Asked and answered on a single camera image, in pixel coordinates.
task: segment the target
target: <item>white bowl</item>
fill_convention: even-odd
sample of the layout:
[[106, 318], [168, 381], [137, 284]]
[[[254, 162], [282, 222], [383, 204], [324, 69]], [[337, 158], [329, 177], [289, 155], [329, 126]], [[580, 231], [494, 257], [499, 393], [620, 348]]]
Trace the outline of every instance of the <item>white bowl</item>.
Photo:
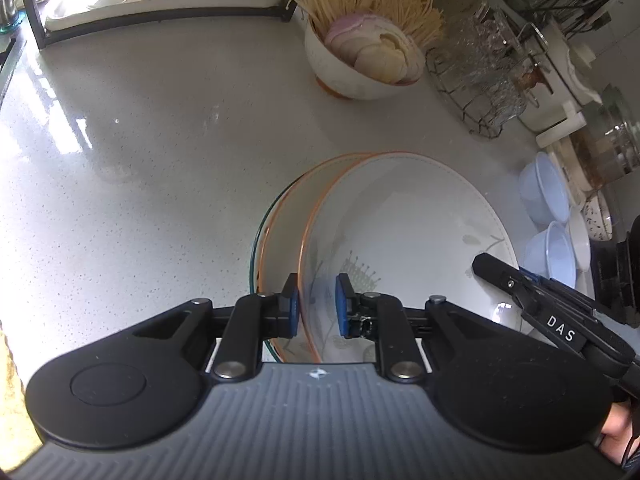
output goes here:
[[587, 222], [587, 231], [591, 240], [608, 242], [613, 238], [613, 225], [609, 206], [601, 191], [587, 200], [582, 210], [582, 216]]
[[524, 249], [522, 267], [529, 272], [575, 287], [575, 256], [571, 240], [560, 222], [553, 221]]
[[511, 298], [476, 278], [474, 257], [489, 252], [518, 267], [488, 202], [451, 168], [414, 153], [383, 153], [346, 171], [309, 217], [300, 250], [300, 314], [324, 362], [371, 359], [372, 342], [343, 339], [335, 277], [356, 292], [377, 290], [424, 308], [431, 294], [519, 330]]
[[520, 196], [529, 217], [541, 226], [554, 220], [566, 224], [569, 219], [569, 197], [558, 168], [546, 153], [527, 164], [520, 174]]
[[575, 262], [578, 269], [586, 272], [591, 265], [591, 242], [587, 224], [578, 208], [571, 209], [569, 223], [567, 224], [571, 244], [574, 247]]
[[380, 99], [398, 94], [416, 83], [389, 85], [361, 74], [324, 46], [311, 22], [306, 22], [305, 51], [320, 86], [336, 97]]
[[[348, 153], [326, 160], [301, 176], [281, 197], [269, 216], [258, 245], [257, 290], [280, 290], [291, 272], [298, 271], [300, 244], [306, 222], [318, 199], [335, 179], [369, 153]], [[272, 340], [284, 362], [319, 361], [308, 344], [304, 329], [291, 340]]]

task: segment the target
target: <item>stacked plates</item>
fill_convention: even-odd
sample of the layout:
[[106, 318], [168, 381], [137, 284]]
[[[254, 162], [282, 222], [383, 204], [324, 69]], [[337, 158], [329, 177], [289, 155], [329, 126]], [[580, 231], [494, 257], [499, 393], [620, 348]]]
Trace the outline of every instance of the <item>stacked plates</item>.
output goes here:
[[258, 231], [251, 287], [280, 290], [298, 273], [302, 327], [272, 342], [280, 359], [374, 361], [372, 342], [339, 335], [336, 275], [348, 273], [356, 292], [392, 294], [407, 307], [442, 294], [519, 330], [510, 298], [472, 272], [482, 252], [518, 267], [502, 223], [463, 177], [415, 153], [351, 153], [316, 166], [276, 199]]

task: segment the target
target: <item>tiled wall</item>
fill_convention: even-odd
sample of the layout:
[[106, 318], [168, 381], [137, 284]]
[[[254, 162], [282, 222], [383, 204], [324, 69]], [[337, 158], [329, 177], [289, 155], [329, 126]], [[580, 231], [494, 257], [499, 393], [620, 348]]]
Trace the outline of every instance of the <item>tiled wall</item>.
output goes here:
[[[611, 22], [600, 30], [580, 34], [596, 53], [593, 63], [599, 89], [620, 88], [640, 118], [640, 0], [618, 0], [609, 11]], [[609, 186], [620, 211], [620, 227], [628, 230], [640, 215], [640, 170]]]

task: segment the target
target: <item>white speckled countertop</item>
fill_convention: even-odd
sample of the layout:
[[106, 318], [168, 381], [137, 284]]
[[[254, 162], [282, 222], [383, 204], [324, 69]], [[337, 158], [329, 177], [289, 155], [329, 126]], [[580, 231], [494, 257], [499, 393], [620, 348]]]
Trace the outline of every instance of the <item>white speckled countertop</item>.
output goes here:
[[517, 177], [534, 139], [517, 122], [470, 136], [427, 78], [387, 101], [337, 100], [302, 30], [268, 18], [149, 23], [40, 53], [31, 41], [0, 108], [0, 320], [22, 380], [189, 298], [235, 303], [273, 198], [326, 158], [383, 150], [468, 178], [522, 256], [536, 229]]

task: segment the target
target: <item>yellow cloth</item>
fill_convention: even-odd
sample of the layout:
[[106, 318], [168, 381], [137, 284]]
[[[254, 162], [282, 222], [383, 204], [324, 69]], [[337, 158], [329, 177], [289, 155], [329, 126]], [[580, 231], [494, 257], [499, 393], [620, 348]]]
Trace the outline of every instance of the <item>yellow cloth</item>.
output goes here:
[[0, 330], [0, 469], [11, 471], [41, 445], [24, 405], [22, 382]]

